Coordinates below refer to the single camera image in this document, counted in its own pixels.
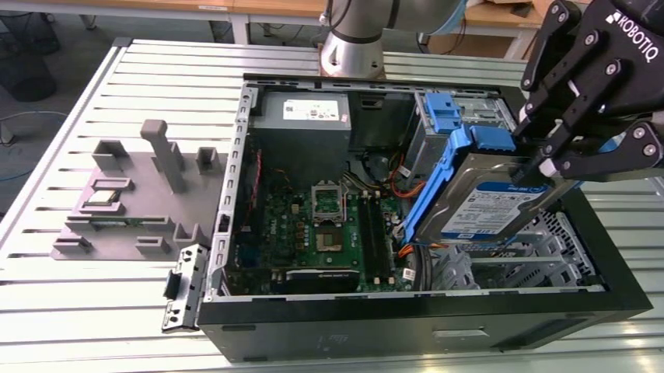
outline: hard drive label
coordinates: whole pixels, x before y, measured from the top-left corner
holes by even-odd
[[[536,200],[548,186],[520,187],[512,183],[484,182],[468,194],[441,233],[447,239],[488,239],[520,215],[520,207]]]

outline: white label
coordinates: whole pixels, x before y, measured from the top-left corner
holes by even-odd
[[[335,100],[289,99],[284,103],[284,119],[340,121],[340,105]]]
[[[229,8],[225,6],[213,6],[213,5],[200,5],[198,8],[201,10],[221,10],[222,12],[226,12],[229,10]]]
[[[661,50],[655,45],[653,45],[651,38],[646,36],[646,33],[639,28],[637,22],[618,11],[608,15],[606,21],[607,23],[616,24],[619,26],[633,41],[633,44],[638,45],[638,49],[646,57],[646,61],[651,63],[655,57],[661,54]]]
[[[416,272],[411,268],[404,268],[404,279],[409,281],[416,280]]]
[[[522,214],[520,206],[536,200],[546,191],[546,186],[528,188],[499,182],[480,184],[444,226],[444,238],[479,239],[498,235]]]
[[[409,177],[412,175],[412,171],[404,166],[399,166],[399,172],[404,175],[404,177]]]

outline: red cable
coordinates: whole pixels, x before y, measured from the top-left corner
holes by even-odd
[[[262,170],[262,150],[261,149],[258,149],[258,152],[257,152],[257,167],[258,167],[257,178],[254,180],[254,185],[253,185],[253,190],[252,190],[252,200],[249,201],[248,214],[245,215],[245,221],[244,221],[242,225],[240,226],[236,234],[238,234],[242,231],[242,227],[245,227],[246,224],[249,223],[249,216],[252,215],[252,211],[253,211],[253,203],[257,200],[257,196],[258,196],[258,183],[261,182],[261,170]]]

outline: aluminum extrusion table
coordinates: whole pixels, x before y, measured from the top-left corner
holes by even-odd
[[[136,40],[111,49],[0,224],[0,371],[664,371],[664,200],[649,180],[584,191],[655,309],[535,351],[232,366],[202,333],[161,334],[174,263],[51,260],[98,141],[149,150],[140,130],[160,117],[182,152],[228,152],[242,74],[316,75],[317,60],[295,47]],[[387,53],[385,69],[389,79],[518,86],[524,64]]]

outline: metal bracket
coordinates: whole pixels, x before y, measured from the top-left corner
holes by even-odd
[[[614,151],[591,156],[567,151],[555,164],[566,179],[607,182],[662,175],[658,167],[663,159],[664,146],[657,128],[641,121],[630,126]]]
[[[186,247],[180,252],[178,266],[170,271],[166,281],[165,296],[169,303],[162,333],[200,330],[197,315],[209,257],[210,249],[198,244]]]

